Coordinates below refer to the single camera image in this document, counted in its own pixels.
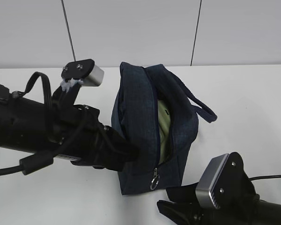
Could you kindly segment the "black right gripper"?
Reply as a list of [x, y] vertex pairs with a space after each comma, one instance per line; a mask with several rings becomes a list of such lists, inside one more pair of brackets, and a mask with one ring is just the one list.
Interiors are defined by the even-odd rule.
[[177, 225], [251, 225], [259, 201], [232, 202], [220, 209], [204, 209], [198, 204], [196, 187], [198, 183], [186, 186], [168, 187], [170, 201], [159, 200], [159, 212]]

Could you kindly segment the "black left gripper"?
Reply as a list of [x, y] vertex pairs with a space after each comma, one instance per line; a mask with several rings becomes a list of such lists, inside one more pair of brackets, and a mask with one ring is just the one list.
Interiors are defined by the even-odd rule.
[[58, 157], [76, 166], [91, 166], [120, 172], [126, 163], [136, 161], [139, 149], [111, 127], [104, 129], [98, 121], [99, 110], [75, 105], [79, 124], [58, 149]]

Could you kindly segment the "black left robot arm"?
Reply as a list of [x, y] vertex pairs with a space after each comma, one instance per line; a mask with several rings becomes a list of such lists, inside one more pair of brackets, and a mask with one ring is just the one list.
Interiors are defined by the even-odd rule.
[[27, 152], [19, 170], [30, 174], [51, 165], [55, 158], [75, 166], [122, 171], [137, 159], [139, 149], [110, 126], [99, 110], [70, 103], [46, 120], [42, 103], [18, 96], [0, 84], [0, 147]]

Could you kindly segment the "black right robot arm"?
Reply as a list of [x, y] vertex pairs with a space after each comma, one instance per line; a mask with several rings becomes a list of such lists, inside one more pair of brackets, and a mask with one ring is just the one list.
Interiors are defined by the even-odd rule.
[[166, 189], [159, 212], [177, 225], [281, 225], [281, 205], [260, 199], [252, 183], [242, 184], [239, 197], [228, 207], [204, 209], [195, 194], [197, 183]]

